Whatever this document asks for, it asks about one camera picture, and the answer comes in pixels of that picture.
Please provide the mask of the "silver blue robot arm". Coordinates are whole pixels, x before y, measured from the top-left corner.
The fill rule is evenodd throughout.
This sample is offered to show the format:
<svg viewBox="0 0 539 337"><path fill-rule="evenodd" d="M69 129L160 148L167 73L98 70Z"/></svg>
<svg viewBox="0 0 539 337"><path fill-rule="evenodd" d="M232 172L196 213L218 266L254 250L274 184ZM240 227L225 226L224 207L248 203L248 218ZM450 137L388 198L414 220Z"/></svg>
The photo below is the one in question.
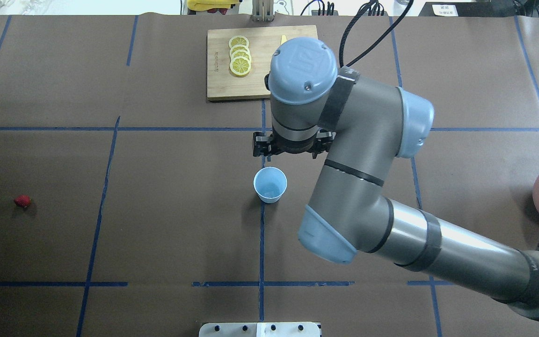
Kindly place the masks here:
<svg viewBox="0 0 539 337"><path fill-rule="evenodd" d="M308 251L341 264L377 254L539 321L539 243L507 247L383 196L393 160L411 158L427 139L431 102L338 66L312 37L280 45L264 81L272 133L254 134L253 155L328 153L298 231Z"/></svg>

